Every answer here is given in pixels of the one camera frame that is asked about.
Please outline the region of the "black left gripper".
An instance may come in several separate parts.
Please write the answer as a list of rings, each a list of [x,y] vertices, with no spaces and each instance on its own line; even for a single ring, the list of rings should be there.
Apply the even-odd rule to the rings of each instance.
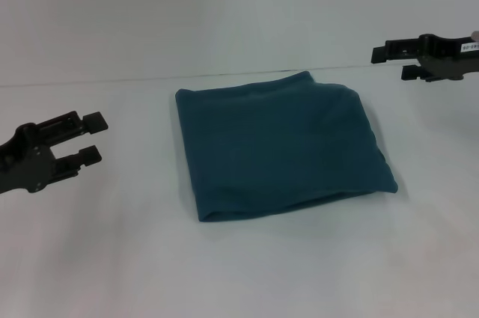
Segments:
[[[44,189],[52,178],[76,177],[82,166],[88,167],[102,161],[96,146],[55,160],[42,138],[75,138],[86,133],[93,135],[108,128],[100,112],[80,118],[76,111],[38,125],[27,123],[19,126],[11,139],[0,145],[0,194],[15,189],[35,193]]]

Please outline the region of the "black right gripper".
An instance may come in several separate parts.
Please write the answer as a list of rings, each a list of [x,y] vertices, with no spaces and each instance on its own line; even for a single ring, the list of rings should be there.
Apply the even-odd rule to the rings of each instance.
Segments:
[[[426,82],[460,81],[464,75],[479,73],[479,42],[470,37],[443,38],[422,34],[419,38],[387,40],[372,51],[372,64],[418,60],[420,66],[403,66],[401,79]]]

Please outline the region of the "teal blue t-shirt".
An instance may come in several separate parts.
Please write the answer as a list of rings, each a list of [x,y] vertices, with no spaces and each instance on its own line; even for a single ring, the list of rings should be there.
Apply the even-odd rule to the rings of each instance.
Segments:
[[[175,95],[198,219],[235,221],[369,195],[397,182],[360,96],[301,72]]]

